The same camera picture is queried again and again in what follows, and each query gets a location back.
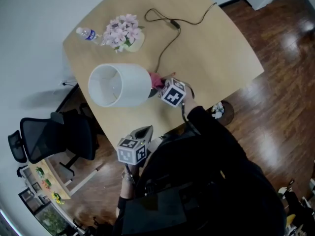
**person's right hand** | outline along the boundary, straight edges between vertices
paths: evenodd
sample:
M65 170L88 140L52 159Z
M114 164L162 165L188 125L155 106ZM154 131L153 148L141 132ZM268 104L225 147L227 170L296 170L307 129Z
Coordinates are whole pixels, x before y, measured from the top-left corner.
M185 90L186 96L184 97L183 102L185 104L184 112L185 115L187 116L191 112L191 110L193 110L195 107L198 107L199 105L193 99L191 88L185 86Z

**cube with fiducial marker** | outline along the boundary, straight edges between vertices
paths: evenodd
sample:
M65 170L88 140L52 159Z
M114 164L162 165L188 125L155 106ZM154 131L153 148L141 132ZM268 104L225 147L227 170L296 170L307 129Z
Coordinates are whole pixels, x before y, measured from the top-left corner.
M137 165L147 157L146 144L134 139L121 138L116 151L118 161L131 165Z
M174 78L167 79L160 93L162 101L176 108L186 96L185 84Z

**picture frame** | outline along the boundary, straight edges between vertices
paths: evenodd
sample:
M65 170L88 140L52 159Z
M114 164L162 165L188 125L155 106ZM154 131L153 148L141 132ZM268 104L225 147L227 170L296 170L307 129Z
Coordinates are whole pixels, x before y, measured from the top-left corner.
M35 184L32 184L32 187L33 187L33 189L35 190L36 193L38 193L38 192L40 192L42 190L40 185L39 185L39 183L37 183L37 182Z

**office chair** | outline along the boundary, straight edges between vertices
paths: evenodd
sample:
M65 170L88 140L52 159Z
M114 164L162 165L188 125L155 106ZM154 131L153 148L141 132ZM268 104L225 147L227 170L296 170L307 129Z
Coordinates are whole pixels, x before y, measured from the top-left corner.
M26 156L33 164L42 159L64 152L67 149L75 156L66 164L60 163L62 170L70 178L74 171L70 167L79 158L94 160L98 148L96 131L91 118L78 114L77 110L64 113L51 113L50 119L23 118L20 122L21 140L11 147L14 158L22 161L21 155L16 156L16 150L25 150ZM8 136L10 145L18 139L19 131Z

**green leaf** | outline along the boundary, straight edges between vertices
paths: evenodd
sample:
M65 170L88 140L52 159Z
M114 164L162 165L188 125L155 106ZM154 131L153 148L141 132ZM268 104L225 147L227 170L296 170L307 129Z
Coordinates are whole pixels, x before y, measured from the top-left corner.
M129 47L132 45L132 44L129 42L129 39L126 40L125 44L128 45Z

